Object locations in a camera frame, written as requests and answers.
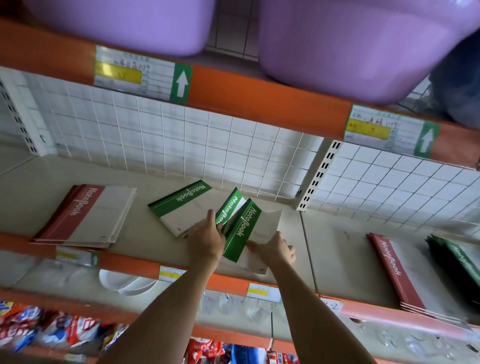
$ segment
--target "person's right arm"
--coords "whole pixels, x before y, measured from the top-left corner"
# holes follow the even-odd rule
[[[277,231],[267,244],[248,241],[275,276],[301,364],[375,364],[376,361],[291,266],[295,249]]]

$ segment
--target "white arrow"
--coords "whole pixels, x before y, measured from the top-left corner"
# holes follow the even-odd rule
[[[430,143],[433,142],[433,129],[430,129],[423,137],[423,143],[421,145],[420,153],[425,153],[430,146]]]
[[[185,74],[185,71],[183,71],[180,75],[180,77],[176,81],[179,85],[179,88],[177,90],[177,97],[183,97],[183,94],[185,93],[185,86],[188,85],[188,80],[187,80],[187,75]]]

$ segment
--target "price tag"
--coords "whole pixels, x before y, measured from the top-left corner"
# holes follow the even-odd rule
[[[338,300],[332,300],[331,298],[320,297],[322,302],[328,306],[336,315],[339,315],[342,311],[343,303]]]
[[[60,262],[78,264],[80,266],[97,266],[98,253],[57,245],[55,259]]]
[[[65,354],[64,359],[67,362],[73,362],[73,363],[85,363],[87,357],[83,354]]]
[[[258,298],[259,300],[282,303],[280,290],[277,287],[265,286],[263,284],[250,283],[247,290],[247,297]]]
[[[353,105],[344,140],[392,153],[430,158],[440,124]]]
[[[160,272],[158,273],[158,279],[165,282],[175,282],[186,272],[185,269],[178,269],[172,267],[160,266]]]
[[[96,47],[94,85],[186,104],[192,66]]]

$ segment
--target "purple container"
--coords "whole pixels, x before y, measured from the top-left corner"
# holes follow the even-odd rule
[[[480,27],[479,0],[261,0],[259,62],[294,87],[388,105]]]
[[[24,0],[59,32],[131,50],[190,56],[208,39],[215,0]]]

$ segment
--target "person's left hand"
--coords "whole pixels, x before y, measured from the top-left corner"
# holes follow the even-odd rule
[[[222,227],[223,224],[215,226],[214,210],[208,210],[207,217],[192,227],[187,237],[191,267],[195,264],[217,267],[225,248]]]

